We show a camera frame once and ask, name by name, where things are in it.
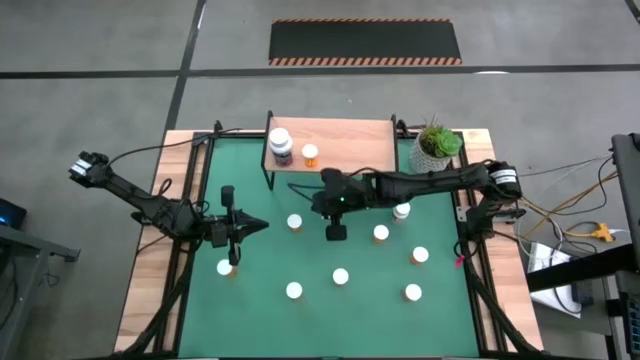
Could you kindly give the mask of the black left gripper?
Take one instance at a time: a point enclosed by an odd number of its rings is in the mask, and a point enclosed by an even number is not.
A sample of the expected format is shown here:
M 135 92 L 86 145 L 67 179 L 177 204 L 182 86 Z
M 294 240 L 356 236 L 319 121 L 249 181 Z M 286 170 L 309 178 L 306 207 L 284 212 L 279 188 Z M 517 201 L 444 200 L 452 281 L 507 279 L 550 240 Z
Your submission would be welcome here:
M 231 201 L 225 205 L 227 213 L 222 220 L 214 223 L 211 229 L 211 243 L 214 248 L 228 245 L 228 260 L 232 267 L 236 267 L 240 263 L 241 248 L 238 215 L 234 202 Z M 242 239 L 268 228 L 269 223 L 265 220 L 253 217 L 246 213 L 242 214 Z

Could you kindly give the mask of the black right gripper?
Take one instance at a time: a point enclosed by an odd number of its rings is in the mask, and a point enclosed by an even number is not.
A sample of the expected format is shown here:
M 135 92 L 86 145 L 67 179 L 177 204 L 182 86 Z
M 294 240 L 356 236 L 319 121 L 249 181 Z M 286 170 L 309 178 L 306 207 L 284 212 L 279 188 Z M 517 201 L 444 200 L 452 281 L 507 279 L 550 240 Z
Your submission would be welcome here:
M 345 213 L 367 208 L 373 194 L 368 179 L 356 179 L 335 168 L 324 170 L 324 184 L 325 191 L 320 190 L 312 195 L 314 203 L 311 210 L 326 214 L 332 225 L 339 225 Z

